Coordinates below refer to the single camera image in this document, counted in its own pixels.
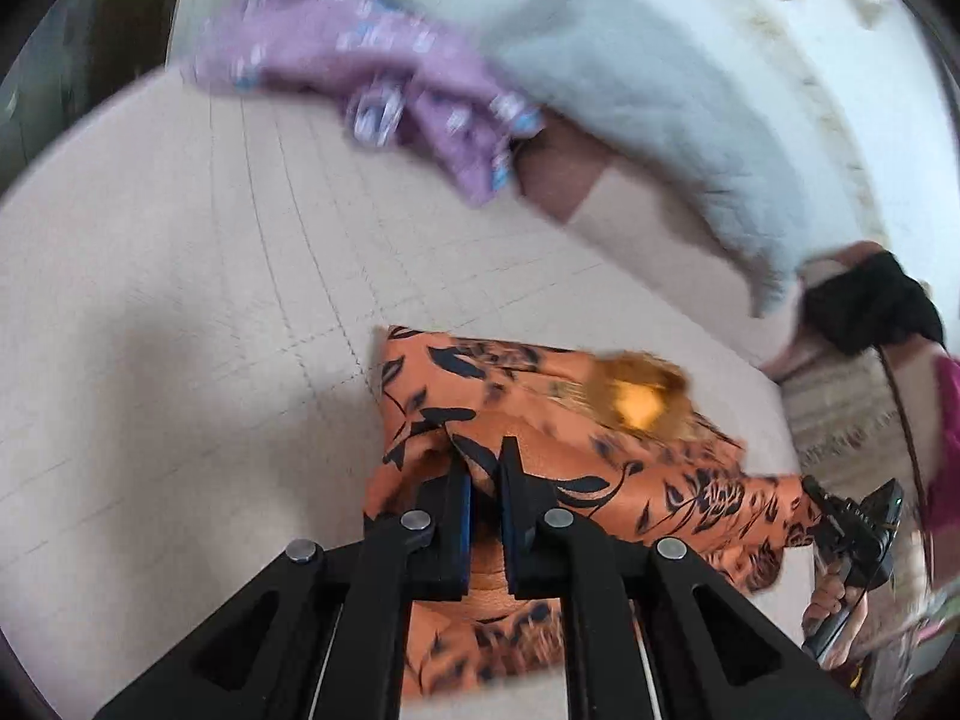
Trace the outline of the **person's right hand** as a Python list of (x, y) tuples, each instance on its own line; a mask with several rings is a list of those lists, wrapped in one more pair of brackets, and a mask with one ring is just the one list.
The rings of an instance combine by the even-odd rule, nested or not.
[(824, 670), (838, 670), (848, 661), (869, 612), (869, 598), (861, 589), (844, 585), (843, 562), (835, 561), (818, 574), (811, 603), (802, 616), (802, 632), (810, 634), (817, 626), (822, 626), (825, 619), (843, 610), (848, 610), (850, 617), (820, 661)]

